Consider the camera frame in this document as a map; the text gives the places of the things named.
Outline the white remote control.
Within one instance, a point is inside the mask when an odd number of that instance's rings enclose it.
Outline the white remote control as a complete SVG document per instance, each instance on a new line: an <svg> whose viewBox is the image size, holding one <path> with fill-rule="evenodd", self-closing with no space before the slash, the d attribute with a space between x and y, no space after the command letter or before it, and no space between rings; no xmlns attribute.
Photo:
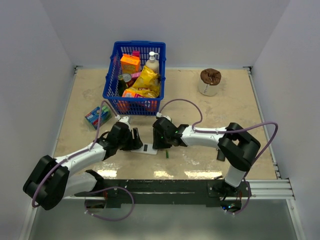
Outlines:
<svg viewBox="0 0 320 240"><path fill-rule="evenodd" d="M148 155L156 155L158 153L157 149L153 148L151 143L144 144L139 149L131 150L133 153L141 153L141 154L148 154Z"/></svg>

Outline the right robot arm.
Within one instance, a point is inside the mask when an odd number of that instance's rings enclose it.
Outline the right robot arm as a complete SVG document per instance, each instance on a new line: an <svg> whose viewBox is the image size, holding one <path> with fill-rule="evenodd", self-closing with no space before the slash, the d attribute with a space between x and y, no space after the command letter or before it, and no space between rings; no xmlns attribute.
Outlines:
<svg viewBox="0 0 320 240"><path fill-rule="evenodd" d="M223 192L230 197L241 190L241 182L256 161L260 142L239 124L231 122L222 128L198 128L188 124L175 126L168 118L153 123L153 147L202 146L220 150L230 163L224 178Z"/></svg>

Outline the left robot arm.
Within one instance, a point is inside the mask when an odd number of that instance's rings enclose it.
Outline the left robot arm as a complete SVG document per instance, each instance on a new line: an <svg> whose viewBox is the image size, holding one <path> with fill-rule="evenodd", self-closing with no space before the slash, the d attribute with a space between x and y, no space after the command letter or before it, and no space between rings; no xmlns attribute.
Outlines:
<svg viewBox="0 0 320 240"><path fill-rule="evenodd" d="M114 156L118 150L138 150L143 146L138 128L116 122L92 144L62 157L43 156L26 180L23 191L34 208L54 208L63 198L71 176L84 168Z"/></svg>

